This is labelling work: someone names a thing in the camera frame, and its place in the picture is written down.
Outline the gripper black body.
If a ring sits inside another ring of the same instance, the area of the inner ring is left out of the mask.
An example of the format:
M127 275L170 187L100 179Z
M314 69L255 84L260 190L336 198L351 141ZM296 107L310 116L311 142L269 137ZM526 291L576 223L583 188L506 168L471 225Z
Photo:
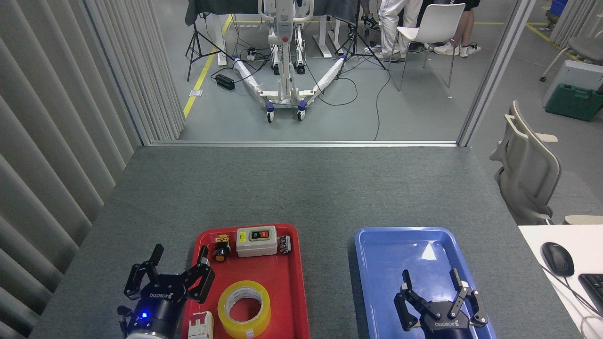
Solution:
M420 328L427 339L473 339L470 326L477 327L463 311L455 310L450 315L454 302L428 302L419 308Z
M128 324L123 324L125 336L174 336L187 300L187 288L179 274L160 274L156 282L144 288L127 282L123 293L138 300Z

